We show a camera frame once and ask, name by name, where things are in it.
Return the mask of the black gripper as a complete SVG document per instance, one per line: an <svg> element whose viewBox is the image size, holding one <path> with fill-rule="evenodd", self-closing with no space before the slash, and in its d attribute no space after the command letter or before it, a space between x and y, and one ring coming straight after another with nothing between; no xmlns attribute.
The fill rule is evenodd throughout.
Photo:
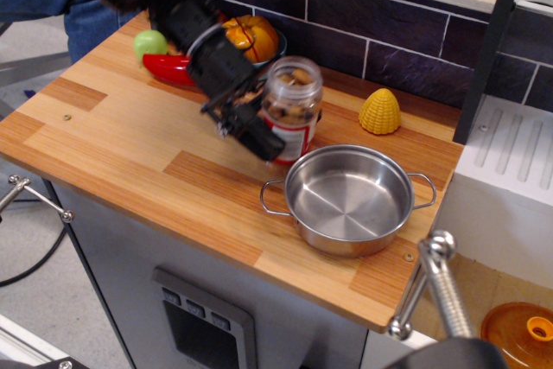
<svg viewBox="0 0 553 369"><path fill-rule="evenodd" d="M282 138L258 116L255 105L233 105L236 99L258 91L259 70L227 39L220 25L206 29L187 55L188 74L208 99L200 111L219 121L224 135L233 136L261 160L276 160L285 148Z"/></svg>

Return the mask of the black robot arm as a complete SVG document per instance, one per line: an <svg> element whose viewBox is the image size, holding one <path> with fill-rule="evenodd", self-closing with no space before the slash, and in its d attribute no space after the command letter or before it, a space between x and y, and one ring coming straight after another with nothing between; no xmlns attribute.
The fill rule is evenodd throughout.
<svg viewBox="0 0 553 369"><path fill-rule="evenodd" d="M261 97L237 99L260 87L260 71L227 38L207 0L101 0L123 12L147 10L154 27L190 59L188 74L208 101L201 110L221 136L231 135L258 158L271 162L284 142L258 115Z"/></svg>

